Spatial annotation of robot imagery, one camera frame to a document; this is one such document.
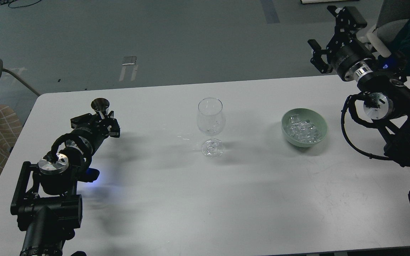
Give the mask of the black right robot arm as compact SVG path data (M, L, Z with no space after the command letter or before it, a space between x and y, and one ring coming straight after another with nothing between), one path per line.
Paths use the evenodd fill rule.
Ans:
M322 74L336 71L342 81L356 81L358 94L349 95L341 111L341 130L346 142L360 154L379 160L390 160L410 167L410 89L403 74L406 59L390 51L375 35L358 38L357 32L367 22L354 6L327 6L335 18L332 38L325 48L309 39L310 62ZM385 141L384 155L358 149L348 138L345 115L355 123L377 129Z

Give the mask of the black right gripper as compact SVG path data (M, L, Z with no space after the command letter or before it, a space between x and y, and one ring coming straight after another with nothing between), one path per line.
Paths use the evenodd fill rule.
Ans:
M327 51L315 39L309 39L307 43L312 48L310 63L321 74L335 71L342 81L358 82L374 72L374 56L356 39L357 32L366 28L367 21L354 6L328 5L327 10L335 18L335 32L328 43L328 63L322 58Z

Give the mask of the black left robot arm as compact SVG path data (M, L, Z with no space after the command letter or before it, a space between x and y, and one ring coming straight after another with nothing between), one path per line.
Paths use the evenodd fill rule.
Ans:
M78 183L92 183L99 170L92 157L108 137L118 138L114 112L97 111L70 120L72 131L57 138L39 162L21 167L10 213L25 232L21 256L61 256L81 227L83 200Z

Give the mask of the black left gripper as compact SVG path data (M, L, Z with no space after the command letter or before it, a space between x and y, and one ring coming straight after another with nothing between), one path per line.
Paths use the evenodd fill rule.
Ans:
M120 138L121 130L115 118L106 118L104 123L99 114L83 114L70 119L72 134L78 135L93 156L103 141L108 138Z

